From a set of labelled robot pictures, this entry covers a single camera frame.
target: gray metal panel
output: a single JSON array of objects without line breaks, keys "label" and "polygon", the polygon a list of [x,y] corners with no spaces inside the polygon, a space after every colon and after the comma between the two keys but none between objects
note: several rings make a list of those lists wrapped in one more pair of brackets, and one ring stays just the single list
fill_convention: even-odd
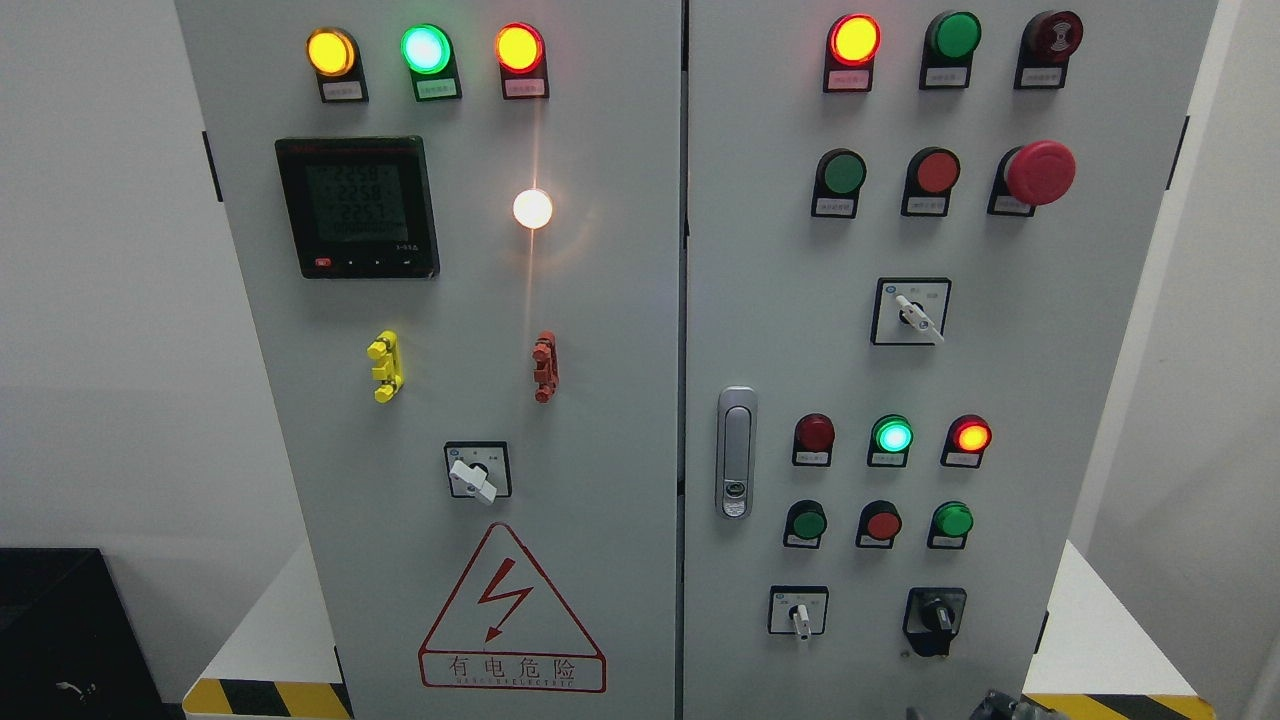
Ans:
[{"label": "gray metal panel", "polygon": [[[669,716],[680,4],[178,10],[357,716]],[[512,20],[547,40],[549,100],[502,100],[493,38]],[[460,101],[413,101],[399,37],[420,22],[453,40]],[[303,51],[319,26],[360,44],[367,105],[320,102]],[[424,137],[438,279],[300,277],[271,143],[347,135]],[[556,217],[531,241],[511,201],[535,182]],[[384,328],[401,336],[406,386],[379,406],[364,350]],[[557,333],[562,384],[540,406],[530,350],[544,328]],[[493,507],[451,498],[444,443],[495,439],[509,443],[513,496]],[[515,528],[600,646],[605,693],[422,687],[419,646],[494,520]],[[556,605],[531,601],[508,628],[548,620],[539,607]]]},{"label": "gray metal panel", "polygon": [[[1080,0],[1066,88],[1012,90],[1024,24],[1042,8],[974,0],[973,85],[916,90],[942,3],[690,3],[690,241],[685,716],[964,717],[989,687],[1016,691],[1044,612],[1074,498],[1213,13],[1207,0]],[[869,95],[823,95],[823,42],[850,12],[883,31]],[[986,214],[1011,147],[1039,138],[1079,161],[1071,191],[1032,219]],[[954,150],[946,219],[901,218],[910,158]],[[833,147],[868,163],[856,220],[809,217]],[[873,347],[878,277],[954,281],[940,347]],[[714,497],[716,397],[759,396],[753,512]],[[829,469],[790,464],[795,423],[837,428]],[[913,423],[905,469],[868,469],[872,424]],[[978,470],[941,468],[950,423],[977,413],[995,442]],[[822,550],[781,547],[787,507],[823,502]],[[925,548],[931,514],[964,500],[964,551]],[[861,507],[897,503],[891,551],[858,550]],[[765,632],[772,584],[829,585],[827,629],[799,647]],[[963,587],[946,660],[908,652],[908,591]]]}]

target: digital power meter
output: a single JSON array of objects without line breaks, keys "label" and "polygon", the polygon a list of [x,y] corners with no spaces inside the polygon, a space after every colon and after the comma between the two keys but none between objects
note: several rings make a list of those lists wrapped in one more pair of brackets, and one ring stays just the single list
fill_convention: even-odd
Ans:
[{"label": "digital power meter", "polygon": [[275,156],[303,277],[439,272],[421,137],[289,137]]}]

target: lcd display screen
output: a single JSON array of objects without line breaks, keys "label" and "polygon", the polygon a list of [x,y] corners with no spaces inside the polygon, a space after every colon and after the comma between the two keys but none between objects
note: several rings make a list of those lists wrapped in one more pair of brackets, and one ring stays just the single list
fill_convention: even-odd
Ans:
[{"label": "lcd display screen", "polygon": [[408,242],[399,169],[392,164],[306,165],[320,242]]}]

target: orange indicator light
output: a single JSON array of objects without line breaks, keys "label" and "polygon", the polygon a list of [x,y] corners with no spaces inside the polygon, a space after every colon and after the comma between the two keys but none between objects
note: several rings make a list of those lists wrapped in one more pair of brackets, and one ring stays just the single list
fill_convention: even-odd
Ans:
[{"label": "orange indicator light", "polygon": [[980,452],[991,445],[991,428],[980,423],[960,425],[955,433],[955,443],[965,452]]},{"label": "orange indicator light", "polygon": [[513,73],[527,73],[543,61],[543,36],[532,26],[511,23],[493,42],[498,63]]},{"label": "orange indicator light", "polygon": [[325,77],[342,77],[356,65],[356,44],[335,27],[316,28],[307,38],[307,60]]},{"label": "orange indicator light", "polygon": [[831,28],[831,54],[845,65],[861,65],[879,50],[879,26],[870,15],[845,15]]}]

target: green indicator light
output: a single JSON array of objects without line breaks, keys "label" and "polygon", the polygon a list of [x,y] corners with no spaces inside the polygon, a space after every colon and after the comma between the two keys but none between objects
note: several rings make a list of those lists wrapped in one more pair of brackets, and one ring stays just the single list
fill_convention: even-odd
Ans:
[{"label": "green indicator light", "polygon": [[948,502],[933,514],[933,524],[948,538],[964,537],[973,529],[973,512],[963,502]]},{"label": "green indicator light", "polygon": [[876,445],[884,452],[902,452],[911,445],[911,425],[901,415],[876,423]]},{"label": "green indicator light", "polygon": [[836,155],[822,173],[822,182],[840,195],[858,190],[865,179],[867,165],[858,155]]},{"label": "green indicator light", "polygon": [[973,13],[943,13],[933,20],[929,32],[934,53],[952,60],[977,50],[980,40],[982,23]]},{"label": "green indicator light", "polygon": [[453,47],[443,29],[435,26],[413,26],[401,38],[401,54],[411,70],[431,76],[449,64]]},{"label": "green indicator light", "polygon": [[791,532],[800,539],[814,539],[827,532],[827,519],[818,512],[801,512],[791,523]]}]

